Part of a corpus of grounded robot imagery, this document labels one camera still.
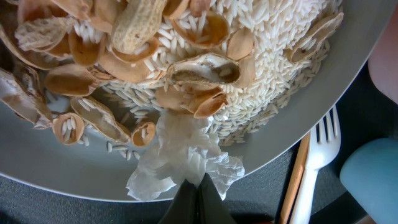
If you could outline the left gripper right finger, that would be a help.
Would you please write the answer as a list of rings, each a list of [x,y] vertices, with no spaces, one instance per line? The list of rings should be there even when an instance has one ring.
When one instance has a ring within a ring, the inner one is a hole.
[[[236,224],[210,177],[205,174],[198,187],[197,213],[200,224]]]

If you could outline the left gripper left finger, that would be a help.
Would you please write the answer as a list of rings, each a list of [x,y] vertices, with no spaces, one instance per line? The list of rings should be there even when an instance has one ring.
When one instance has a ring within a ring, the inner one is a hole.
[[[196,216],[197,188],[184,180],[159,224],[193,224]]]

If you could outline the wooden chopstick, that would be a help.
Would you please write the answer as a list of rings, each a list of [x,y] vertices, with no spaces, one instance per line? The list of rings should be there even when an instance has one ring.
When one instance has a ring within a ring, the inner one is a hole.
[[[302,180],[305,162],[307,159],[310,133],[307,133],[300,141],[297,157],[294,163],[289,185],[286,191],[285,199],[280,211],[279,224],[288,224],[290,213],[294,206],[294,201]]]

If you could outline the pink bowl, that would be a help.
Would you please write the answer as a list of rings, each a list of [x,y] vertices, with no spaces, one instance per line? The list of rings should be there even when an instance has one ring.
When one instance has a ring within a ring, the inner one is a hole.
[[[375,87],[397,103],[397,7],[368,60],[368,69]]]

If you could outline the blue cup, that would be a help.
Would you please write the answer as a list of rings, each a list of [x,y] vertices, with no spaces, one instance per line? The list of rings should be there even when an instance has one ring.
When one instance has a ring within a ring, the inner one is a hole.
[[[359,147],[343,164],[340,180],[376,223],[397,224],[396,139],[376,139]]]

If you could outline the white plastic fork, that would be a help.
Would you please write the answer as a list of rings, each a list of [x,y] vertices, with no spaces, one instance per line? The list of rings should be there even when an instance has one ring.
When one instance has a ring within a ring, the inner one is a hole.
[[[290,217],[291,224],[308,224],[313,195],[320,169],[333,161],[340,151],[340,121],[335,106],[310,130],[307,159]]]

